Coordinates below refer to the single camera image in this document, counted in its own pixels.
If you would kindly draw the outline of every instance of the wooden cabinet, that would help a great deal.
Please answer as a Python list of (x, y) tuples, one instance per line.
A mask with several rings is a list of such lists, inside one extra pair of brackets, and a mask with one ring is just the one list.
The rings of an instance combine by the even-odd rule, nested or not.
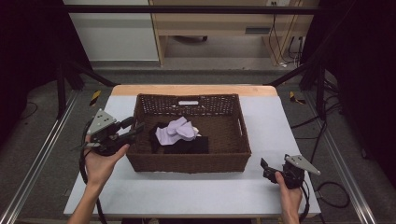
[[(269, 0), (149, 0), (153, 6), (267, 6)], [(292, 6), (315, 6), (318, 0), (290, 0)], [(287, 50), (292, 36), (305, 36), (313, 16), (256, 14), (152, 14), (160, 63), (170, 35), (260, 35), (274, 65)]]

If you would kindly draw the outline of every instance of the black curtain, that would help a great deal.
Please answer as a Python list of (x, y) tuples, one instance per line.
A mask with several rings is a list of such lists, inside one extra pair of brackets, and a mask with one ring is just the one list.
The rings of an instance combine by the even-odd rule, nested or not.
[[(321, 0), (326, 7), (345, 1)], [(326, 52), (325, 68), (338, 81), (346, 115), (370, 158), (396, 187), (396, 1), (357, 0)], [(326, 38), (332, 18), (315, 16), (302, 63)]]
[[(37, 8), (63, 4), (62, 0), (0, 1), (0, 145), (20, 119), (28, 92), (55, 80), (59, 63), (74, 61), (92, 69), (68, 13)], [(67, 79), (82, 82), (75, 70), (68, 71)]]

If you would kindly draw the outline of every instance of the person's left hand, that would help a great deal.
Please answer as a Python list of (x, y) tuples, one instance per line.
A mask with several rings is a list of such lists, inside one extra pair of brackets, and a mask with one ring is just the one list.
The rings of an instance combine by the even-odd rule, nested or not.
[[(85, 141), (90, 142), (90, 140), (91, 137), (87, 135)], [(88, 176), (87, 185), (102, 188), (113, 173), (117, 161), (126, 154), (128, 148), (129, 145), (126, 144), (114, 155), (108, 157), (98, 155), (94, 151), (89, 152), (91, 149), (86, 148), (84, 150), (84, 155), (88, 153), (85, 158)]]

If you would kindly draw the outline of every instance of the basket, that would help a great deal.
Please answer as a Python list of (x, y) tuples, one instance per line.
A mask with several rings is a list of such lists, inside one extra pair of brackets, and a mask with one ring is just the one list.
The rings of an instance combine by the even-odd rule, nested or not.
[[(153, 154), (149, 130), (158, 122), (180, 117), (191, 121), (208, 137), (207, 154)], [(130, 146), (127, 158), (136, 172), (225, 173), (243, 172), (251, 155), (248, 133), (237, 94), (158, 95), (138, 94), (133, 127), (145, 122)]]

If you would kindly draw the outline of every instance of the white table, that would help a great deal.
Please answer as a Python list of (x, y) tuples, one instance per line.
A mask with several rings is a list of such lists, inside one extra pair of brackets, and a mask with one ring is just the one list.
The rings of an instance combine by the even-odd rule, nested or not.
[[(278, 185), (262, 177), (260, 161), (264, 158), (271, 167), (281, 170), (285, 154), (299, 155), (300, 151), (275, 89), (261, 86), (118, 86), (109, 97), (105, 111), (117, 120), (132, 116), (137, 92), (238, 93), (252, 154), (243, 173), (193, 175), (136, 173), (124, 157), (116, 164), (100, 195), (107, 217), (279, 216)], [(320, 209), (308, 175), (305, 180), (311, 192), (308, 216), (312, 217), (319, 214)], [(64, 209), (66, 215), (73, 213), (84, 189), (79, 175)], [(300, 212), (304, 211), (304, 206), (303, 199)]]

